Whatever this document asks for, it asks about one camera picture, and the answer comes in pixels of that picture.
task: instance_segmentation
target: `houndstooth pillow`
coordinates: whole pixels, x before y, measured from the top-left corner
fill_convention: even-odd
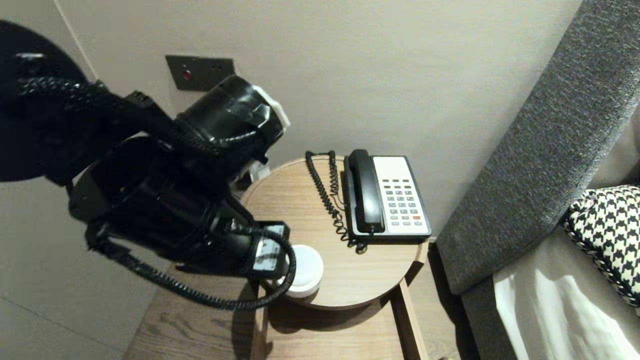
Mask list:
[[[564,218],[564,230],[640,316],[640,188],[587,190]]]

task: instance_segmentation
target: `black cable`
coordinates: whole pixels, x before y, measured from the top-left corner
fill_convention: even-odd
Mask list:
[[[339,183],[338,183],[338,166],[335,162],[335,151],[331,150],[329,152],[314,154],[313,152],[307,151],[305,153],[305,162],[307,163],[307,169],[309,170],[309,174],[316,184],[316,188],[318,193],[320,194],[320,199],[324,204],[324,207],[329,212],[329,215],[333,218],[333,226],[335,226],[335,233],[340,235],[340,240],[346,241],[349,239],[349,234],[346,226],[344,225],[344,221],[342,219],[342,214],[336,208],[333,207],[331,202],[331,198],[326,193],[326,189],[324,188],[324,184],[322,183],[322,179],[314,166],[314,162],[312,157],[315,155],[329,155],[329,173],[331,177],[331,196],[338,195]]]
[[[203,141],[196,134],[183,131],[171,120],[154,116],[135,104],[112,94],[104,87],[93,83],[78,83],[61,78],[18,79],[0,86],[0,102],[7,103],[21,97],[59,97],[70,107],[100,111],[139,126],[142,131],[178,147],[183,151],[219,159],[226,148],[247,143],[256,145],[264,142],[257,132],[252,131],[232,138],[218,138],[210,142]]]
[[[356,254],[358,255],[362,255],[367,251],[367,246],[369,245],[369,243],[373,240],[373,226],[371,227],[371,230],[369,231],[369,239],[365,240],[365,241],[361,241],[357,244],[356,246]]]
[[[112,243],[108,240],[108,229],[105,229],[106,225],[101,224],[103,230],[98,230],[97,232],[102,234],[96,234],[98,239],[97,241],[92,242],[91,238],[87,238],[87,242],[89,243],[89,248],[91,250],[95,250],[102,255],[106,256],[113,261],[116,261],[118,264],[126,267],[130,271],[134,272],[136,275],[158,285],[171,292],[180,295],[186,299],[192,300],[199,304],[203,304],[206,306],[215,307],[218,309],[225,310],[238,310],[238,311],[252,311],[256,310],[260,307],[267,306],[269,303],[283,295],[293,283],[294,276],[296,274],[296,256],[289,244],[282,235],[278,233],[274,233],[273,231],[268,231],[265,229],[257,229],[254,227],[245,227],[242,225],[228,225],[225,229],[228,233],[234,234],[242,234],[242,235],[250,235],[250,236],[263,236],[266,238],[270,238],[273,241],[277,242],[282,248],[285,250],[287,255],[289,256],[289,269],[287,271],[287,275],[285,276],[282,284],[272,293],[261,297],[255,300],[227,300],[221,299],[218,297],[213,297],[211,295],[202,293],[198,290],[190,288],[189,286],[182,284],[180,281],[174,279],[168,274],[154,268],[153,266],[141,261],[134,256],[129,254],[129,249],[120,246],[118,244]]]
[[[67,183],[65,184],[65,190],[67,191],[67,195],[71,197],[71,193],[74,191],[73,181],[71,180],[67,181]]]

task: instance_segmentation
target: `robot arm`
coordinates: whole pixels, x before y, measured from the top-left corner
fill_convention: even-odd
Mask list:
[[[288,227],[256,222],[228,186],[251,162],[267,161],[288,125],[261,88],[230,76],[172,120],[140,92],[121,98],[87,82],[64,52],[27,29],[0,22],[0,41],[8,44],[0,53],[0,181],[45,176],[65,186],[90,249],[201,304],[251,310],[288,290],[296,268]],[[286,276],[265,298],[221,300],[135,259],[112,236],[183,271]]]

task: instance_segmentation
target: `telephone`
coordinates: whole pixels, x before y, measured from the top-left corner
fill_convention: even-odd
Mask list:
[[[366,150],[354,150],[344,159],[342,191],[346,224],[333,206],[338,195],[338,174],[335,152],[329,155],[330,193],[324,189],[307,151],[307,168],[325,208],[333,217],[336,233],[349,246],[358,245],[362,254],[368,243],[422,243],[431,235],[413,172],[406,156],[369,156]]]

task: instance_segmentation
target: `wall plate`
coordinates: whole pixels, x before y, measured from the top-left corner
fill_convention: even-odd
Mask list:
[[[234,60],[199,56],[165,55],[178,90],[209,91],[236,73]]]

